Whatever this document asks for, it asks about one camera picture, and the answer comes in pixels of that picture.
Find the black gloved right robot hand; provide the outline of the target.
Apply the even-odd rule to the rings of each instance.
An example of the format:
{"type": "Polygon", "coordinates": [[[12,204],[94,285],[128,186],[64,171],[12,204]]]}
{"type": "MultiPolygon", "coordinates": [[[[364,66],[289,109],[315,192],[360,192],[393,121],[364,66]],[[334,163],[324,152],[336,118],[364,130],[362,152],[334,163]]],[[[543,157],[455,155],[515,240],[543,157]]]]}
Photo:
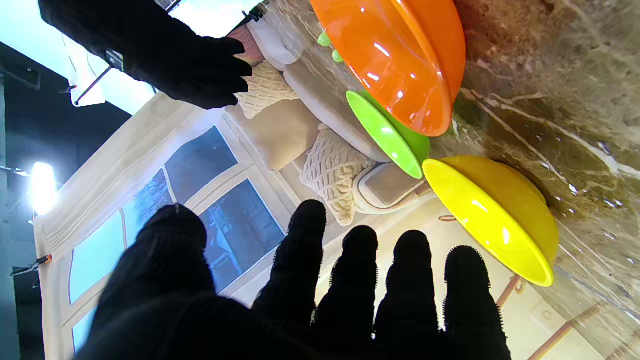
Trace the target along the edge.
{"type": "Polygon", "coordinates": [[[153,0],[40,0],[41,18],[112,68],[204,110],[238,104],[252,66],[234,38],[196,34],[153,0]]]}

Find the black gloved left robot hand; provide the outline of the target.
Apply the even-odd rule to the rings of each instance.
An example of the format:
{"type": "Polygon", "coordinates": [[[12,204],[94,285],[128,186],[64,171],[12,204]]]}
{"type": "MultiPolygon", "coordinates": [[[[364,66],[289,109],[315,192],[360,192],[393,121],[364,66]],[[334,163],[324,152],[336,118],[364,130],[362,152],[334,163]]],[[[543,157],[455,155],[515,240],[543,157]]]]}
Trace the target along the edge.
{"type": "Polygon", "coordinates": [[[466,245],[445,262],[445,328],[435,305],[425,233],[393,251],[375,306],[378,237],[352,228],[319,304],[326,209],[306,200],[291,216],[270,278],[251,307],[217,294],[201,219],[160,208],[116,265],[76,360],[509,360],[503,317],[482,255],[466,245]]]}

